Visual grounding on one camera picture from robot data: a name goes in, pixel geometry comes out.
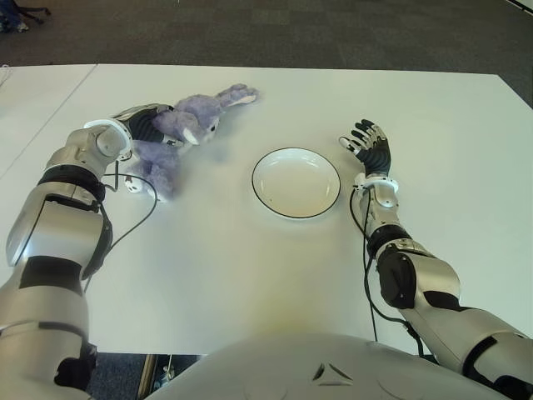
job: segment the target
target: gray carpet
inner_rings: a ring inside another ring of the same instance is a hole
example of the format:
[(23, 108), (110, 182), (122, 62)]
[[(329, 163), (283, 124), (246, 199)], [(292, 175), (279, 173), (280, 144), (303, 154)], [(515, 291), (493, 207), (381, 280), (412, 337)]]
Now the gray carpet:
[(0, 63), (496, 73), (533, 105), (533, 17), (505, 0), (18, 1), (53, 15)]

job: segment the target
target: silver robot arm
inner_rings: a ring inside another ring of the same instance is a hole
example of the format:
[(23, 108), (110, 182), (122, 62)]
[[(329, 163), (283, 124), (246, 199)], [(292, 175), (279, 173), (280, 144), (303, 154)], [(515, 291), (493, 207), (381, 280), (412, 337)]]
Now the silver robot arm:
[(130, 151), (117, 120), (89, 123), (57, 150), (7, 239), (13, 274), (0, 289), (0, 398), (88, 399), (96, 352), (81, 280), (112, 240), (100, 183)]
[(365, 166), (356, 178), (356, 220), (377, 260), (381, 295), (420, 335), (438, 363), (509, 398), (533, 398), (533, 341), (487, 311), (459, 304), (453, 268), (434, 257), (402, 227), (397, 183), (383, 131), (362, 120), (341, 145)]

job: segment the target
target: white bowl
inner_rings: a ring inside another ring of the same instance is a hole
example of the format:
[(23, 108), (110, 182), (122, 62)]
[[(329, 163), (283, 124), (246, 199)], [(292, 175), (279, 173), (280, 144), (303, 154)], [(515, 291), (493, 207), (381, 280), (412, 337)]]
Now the white bowl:
[(339, 197), (336, 169), (320, 154), (305, 148), (268, 153), (252, 173), (252, 186), (261, 202), (289, 218), (310, 218), (329, 209)]

